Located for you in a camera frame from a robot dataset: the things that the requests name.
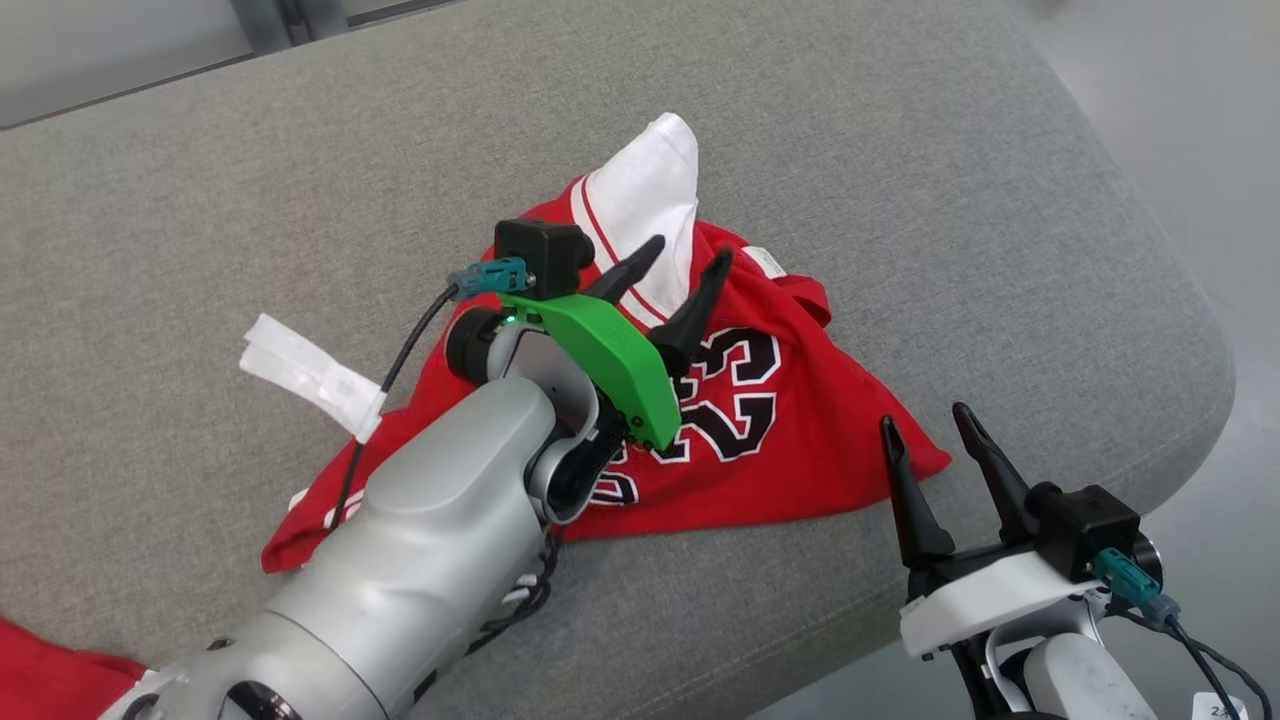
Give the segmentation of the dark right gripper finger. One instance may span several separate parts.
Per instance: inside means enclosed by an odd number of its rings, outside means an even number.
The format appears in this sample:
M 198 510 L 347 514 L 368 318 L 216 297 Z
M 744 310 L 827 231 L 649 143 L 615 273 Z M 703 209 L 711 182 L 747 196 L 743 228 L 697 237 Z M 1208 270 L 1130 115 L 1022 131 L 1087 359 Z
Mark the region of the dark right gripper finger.
M 965 402 L 952 405 L 952 416 L 966 454 L 979 465 L 1000 518 L 998 537 L 1005 544 L 1032 541 L 1039 521 L 1025 507 L 1030 488 Z
M 902 565 L 915 571 L 948 559 L 956 550 L 954 538 L 937 523 L 925 501 L 908 446 L 891 416 L 881 419 L 879 436 Z

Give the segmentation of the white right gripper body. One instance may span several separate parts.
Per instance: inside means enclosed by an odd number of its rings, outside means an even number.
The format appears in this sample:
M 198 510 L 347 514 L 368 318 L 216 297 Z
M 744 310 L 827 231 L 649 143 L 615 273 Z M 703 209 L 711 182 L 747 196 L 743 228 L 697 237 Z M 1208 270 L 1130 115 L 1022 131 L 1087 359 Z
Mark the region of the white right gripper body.
M 1000 559 L 931 591 L 932 575 L 933 568 L 908 571 L 908 602 L 900 611 L 902 646 L 920 659 L 1096 588 L 1094 580 L 1070 582 L 1034 551 Z

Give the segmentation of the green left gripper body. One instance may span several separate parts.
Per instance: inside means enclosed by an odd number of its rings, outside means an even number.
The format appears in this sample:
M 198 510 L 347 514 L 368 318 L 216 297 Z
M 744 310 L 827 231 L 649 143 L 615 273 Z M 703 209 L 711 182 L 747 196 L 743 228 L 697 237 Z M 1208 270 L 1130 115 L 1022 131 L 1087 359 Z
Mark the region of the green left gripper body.
M 668 448 L 682 424 L 672 379 L 657 347 L 613 304 L 584 293 L 535 300 L 499 293 L 520 319 L 541 328 L 625 416 L 640 445 Z

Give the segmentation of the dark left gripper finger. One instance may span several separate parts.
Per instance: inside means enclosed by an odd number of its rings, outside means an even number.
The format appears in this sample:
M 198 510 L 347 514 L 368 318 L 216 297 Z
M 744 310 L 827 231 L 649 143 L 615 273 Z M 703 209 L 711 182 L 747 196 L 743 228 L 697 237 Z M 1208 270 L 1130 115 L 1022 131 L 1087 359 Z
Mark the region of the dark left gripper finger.
M 671 379 L 685 377 L 692 356 L 701 347 L 707 327 L 730 278 L 733 252 L 721 250 L 699 277 L 699 284 L 664 324 L 649 329 L 648 340 L 658 351 Z
M 645 278 L 666 247 L 666 237 L 654 234 L 628 256 L 603 272 L 582 293 L 608 304 L 620 304 L 623 296 Z

